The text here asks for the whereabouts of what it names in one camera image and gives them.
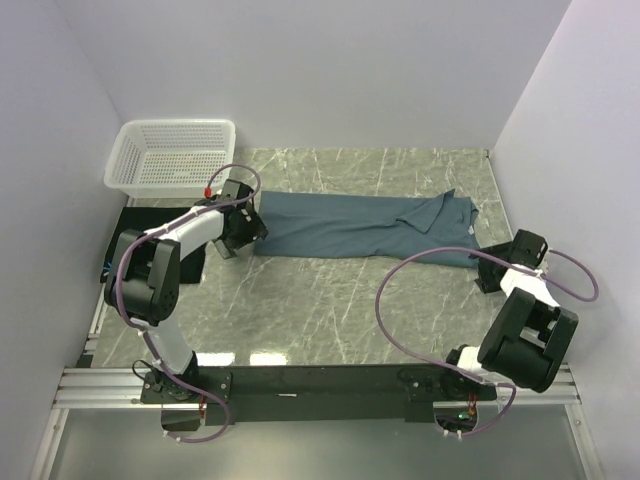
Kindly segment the blue-grey t-shirt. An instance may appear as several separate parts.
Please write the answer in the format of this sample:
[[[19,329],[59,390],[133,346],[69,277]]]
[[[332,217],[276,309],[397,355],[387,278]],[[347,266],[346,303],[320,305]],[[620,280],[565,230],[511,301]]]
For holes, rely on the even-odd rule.
[[[257,256],[391,257],[404,260],[434,248],[478,249],[478,209],[453,190],[433,198],[373,197],[267,191],[259,216],[268,235]]]

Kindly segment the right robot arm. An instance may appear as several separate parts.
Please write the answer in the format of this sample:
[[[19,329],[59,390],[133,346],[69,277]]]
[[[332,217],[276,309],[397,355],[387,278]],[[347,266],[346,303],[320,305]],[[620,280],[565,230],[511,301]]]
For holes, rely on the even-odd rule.
[[[506,301],[480,346],[464,344],[450,351],[446,362],[452,366],[439,374],[440,390],[460,399],[474,386],[472,372],[487,371],[542,393],[553,383],[579,323],[575,313],[553,299],[541,276],[519,271],[541,266],[546,240],[519,230],[512,241],[482,251],[512,265],[506,268],[485,258],[477,264],[480,290],[501,291]]]

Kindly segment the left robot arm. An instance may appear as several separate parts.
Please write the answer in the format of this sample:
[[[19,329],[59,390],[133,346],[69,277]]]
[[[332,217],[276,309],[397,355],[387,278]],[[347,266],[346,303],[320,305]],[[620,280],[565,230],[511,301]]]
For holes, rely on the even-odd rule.
[[[128,229],[118,237],[105,287],[105,302],[135,329],[151,353],[150,387],[179,402],[202,394],[195,352],[188,346],[175,309],[181,262],[211,242],[221,258],[264,239],[268,230],[253,202],[256,190],[227,180],[182,216],[147,231]]]

